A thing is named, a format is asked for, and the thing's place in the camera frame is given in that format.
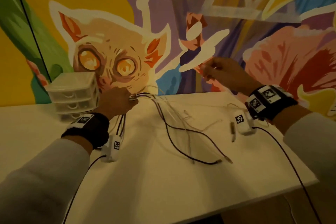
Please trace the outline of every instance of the white table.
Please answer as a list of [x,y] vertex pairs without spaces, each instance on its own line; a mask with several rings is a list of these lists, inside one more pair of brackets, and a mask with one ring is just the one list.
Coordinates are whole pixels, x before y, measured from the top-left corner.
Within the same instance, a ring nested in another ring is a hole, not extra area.
[[[231,142],[229,113],[220,107],[235,103],[226,92],[168,96],[180,112],[186,110],[198,128],[222,119],[205,133],[233,161],[208,166],[192,164],[171,145],[152,101],[141,99],[126,119],[120,159],[98,161],[85,176],[70,210],[70,223],[188,223],[225,209],[272,197],[300,187],[279,146],[264,131],[237,134]],[[182,127],[165,116],[172,125]],[[58,138],[66,124],[58,121],[51,104],[0,108],[0,181]],[[280,132],[267,128],[283,145],[306,185],[317,182],[313,173],[282,142]],[[185,131],[170,129],[176,145],[187,152]],[[208,140],[191,134],[192,156],[215,161],[221,155]],[[91,154],[91,161],[100,155]]]

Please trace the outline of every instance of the cartoon cat face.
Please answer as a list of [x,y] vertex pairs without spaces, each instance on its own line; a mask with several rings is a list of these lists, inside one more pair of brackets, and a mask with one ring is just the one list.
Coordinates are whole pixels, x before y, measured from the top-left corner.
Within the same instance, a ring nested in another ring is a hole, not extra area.
[[94,71],[101,92],[126,87],[136,93],[154,80],[158,61],[170,51],[170,28],[145,32],[123,18],[96,10],[71,10],[50,1],[50,14],[69,46],[75,72]]

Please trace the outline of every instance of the floor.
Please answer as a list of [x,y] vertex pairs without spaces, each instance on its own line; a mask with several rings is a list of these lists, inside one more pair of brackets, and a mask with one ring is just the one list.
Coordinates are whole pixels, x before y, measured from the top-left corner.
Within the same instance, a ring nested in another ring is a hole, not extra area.
[[[315,184],[307,188],[323,224],[336,223],[336,194]],[[318,224],[302,189],[233,209],[192,224]]]

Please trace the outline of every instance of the white sleeve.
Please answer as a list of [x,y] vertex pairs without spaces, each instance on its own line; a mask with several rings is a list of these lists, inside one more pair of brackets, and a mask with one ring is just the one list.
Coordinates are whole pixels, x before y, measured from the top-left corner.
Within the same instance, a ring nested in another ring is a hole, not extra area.
[[336,122],[311,113],[293,124],[283,141],[320,182],[336,191]]
[[57,139],[0,184],[2,223],[61,223],[84,178],[89,154],[79,144]]

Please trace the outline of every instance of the cat eye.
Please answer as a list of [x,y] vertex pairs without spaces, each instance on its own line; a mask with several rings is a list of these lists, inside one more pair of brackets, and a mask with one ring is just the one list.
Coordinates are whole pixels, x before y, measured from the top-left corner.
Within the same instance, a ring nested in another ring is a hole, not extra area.
[[91,50],[83,50],[78,54],[79,63],[89,71],[95,71],[100,67],[100,59]]
[[117,72],[122,76],[128,76],[135,71],[135,63],[131,59],[122,59],[117,63]]

